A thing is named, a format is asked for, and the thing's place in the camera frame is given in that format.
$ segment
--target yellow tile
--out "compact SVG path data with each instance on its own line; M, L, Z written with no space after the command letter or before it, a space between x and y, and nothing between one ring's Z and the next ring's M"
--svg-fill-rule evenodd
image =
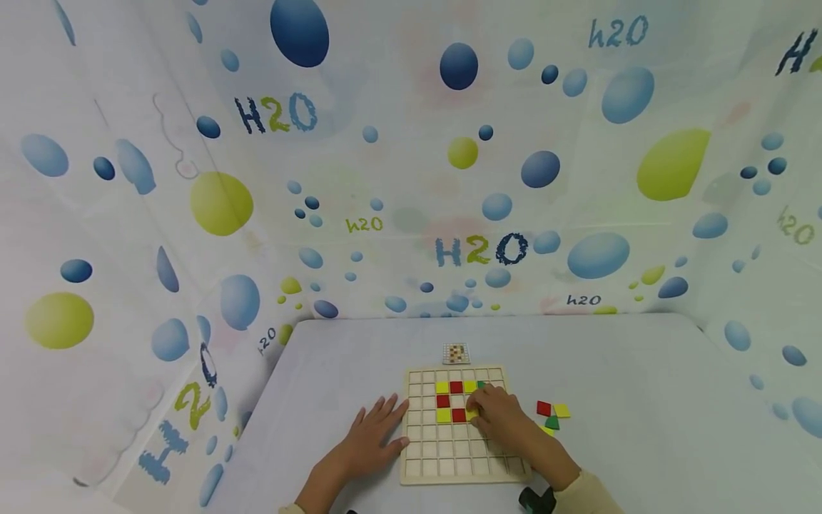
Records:
M437 423L450 423L451 422L451 409L437 409L436 410L436 422Z
M564 403L555 403L554 414L556 414L557 418L570 418L570 410L568 410L568 405L565 405Z

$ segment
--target right hand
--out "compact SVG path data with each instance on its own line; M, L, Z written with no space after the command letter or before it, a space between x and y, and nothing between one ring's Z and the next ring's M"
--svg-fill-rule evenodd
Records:
M525 457L534 440L547 437L520 407L515 395L501 387L486 384L474 391L466 402L467 410L479 410L471 424L506 451Z

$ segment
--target beige sleeve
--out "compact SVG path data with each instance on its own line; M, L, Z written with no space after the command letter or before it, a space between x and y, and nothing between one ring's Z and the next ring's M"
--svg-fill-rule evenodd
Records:
M585 470L554 498L556 514L625 514L597 476Z
M289 505L279 510L279 514L306 514L299 505Z

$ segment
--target white table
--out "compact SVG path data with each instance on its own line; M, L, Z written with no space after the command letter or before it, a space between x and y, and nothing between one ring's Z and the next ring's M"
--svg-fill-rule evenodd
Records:
M469 344L502 364L535 419L566 403L557 433L632 514L818 514L822 476L746 375L676 314L308 321L297 325L215 491L210 512L293 501L361 405L402 393L406 368ZM545 487L540 478L532 486ZM399 485L399 465L349 487L333 512L522 512L518 484Z

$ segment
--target grid board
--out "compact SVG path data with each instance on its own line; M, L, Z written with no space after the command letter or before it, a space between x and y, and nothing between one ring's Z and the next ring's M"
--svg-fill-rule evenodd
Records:
M502 366L449 366L405 373L409 410L400 456L402 485L528 482L531 466L487 440L471 423L465 401L480 382L508 390Z
M443 364L471 364L468 346L461 343L442 346Z

